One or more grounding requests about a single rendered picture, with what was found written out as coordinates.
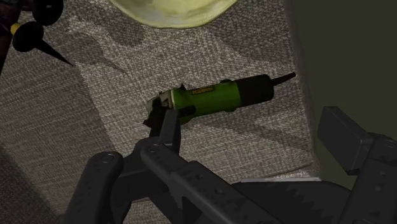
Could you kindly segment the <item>green and black angle grinder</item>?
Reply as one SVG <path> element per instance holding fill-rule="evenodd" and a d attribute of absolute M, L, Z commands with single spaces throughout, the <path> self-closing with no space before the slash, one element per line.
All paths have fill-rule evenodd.
<path fill-rule="evenodd" d="M 148 118 L 143 124 L 151 129 L 150 135 L 160 133 L 165 112 L 173 109 L 178 112 L 179 123 L 186 124 L 191 119 L 218 112 L 233 112 L 254 104 L 273 99 L 274 87 L 296 76 L 289 73 L 277 78 L 266 74 L 238 80 L 222 80 L 217 84 L 186 89 L 184 85 L 159 92 L 146 103 Z"/>

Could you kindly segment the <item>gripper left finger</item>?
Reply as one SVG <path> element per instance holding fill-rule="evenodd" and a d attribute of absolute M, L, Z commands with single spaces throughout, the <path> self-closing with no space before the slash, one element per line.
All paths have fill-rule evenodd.
<path fill-rule="evenodd" d="M 158 137 L 143 139 L 140 159 L 167 185 L 182 212 L 182 224 L 279 224 L 197 161 L 188 162 L 171 149 L 180 138 L 178 112 L 168 110 Z M 78 181 L 62 224 L 117 224 L 124 219 L 110 210 L 111 188 L 123 169 L 123 157 L 113 152 L 92 156 Z"/>

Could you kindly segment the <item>black spiked object yellow knob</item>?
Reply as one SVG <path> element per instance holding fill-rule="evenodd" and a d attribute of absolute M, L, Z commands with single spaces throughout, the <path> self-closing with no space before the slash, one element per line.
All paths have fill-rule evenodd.
<path fill-rule="evenodd" d="M 50 26 L 57 22 L 63 9 L 64 0 L 32 0 L 31 10 L 34 21 L 24 24 L 14 23 L 10 27 L 14 49 L 18 52 L 29 52 L 35 48 L 72 66 L 43 39 L 44 26 Z"/>

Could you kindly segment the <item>pale yellow-green round cushion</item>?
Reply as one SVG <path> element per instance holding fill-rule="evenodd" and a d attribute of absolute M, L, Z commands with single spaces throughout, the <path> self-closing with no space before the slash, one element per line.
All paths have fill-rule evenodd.
<path fill-rule="evenodd" d="M 239 0 L 108 0 L 135 21 L 157 29 L 200 27 Z"/>

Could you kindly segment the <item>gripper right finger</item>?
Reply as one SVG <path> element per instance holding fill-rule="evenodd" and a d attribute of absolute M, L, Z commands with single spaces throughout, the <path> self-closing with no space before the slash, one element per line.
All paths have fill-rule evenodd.
<path fill-rule="evenodd" d="M 323 108 L 317 137 L 356 176 L 338 224 L 397 224 L 397 141 L 365 131 L 336 106 Z"/>

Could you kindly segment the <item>grey fabric sofa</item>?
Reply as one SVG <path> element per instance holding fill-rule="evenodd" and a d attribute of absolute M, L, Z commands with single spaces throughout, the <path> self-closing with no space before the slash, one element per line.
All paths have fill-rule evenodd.
<path fill-rule="evenodd" d="M 10 49 L 0 75 L 0 224 L 58 224 L 87 160 L 128 155 L 158 92 L 295 70 L 283 0 L 239 0 L 185 30 L 137 23 L 109 0 L 64 0 L 45 38 L 65 58 Z M 319 174 L 300 78 L 272 101 L 196 118 L 181 154 L 229 182 Z"/>

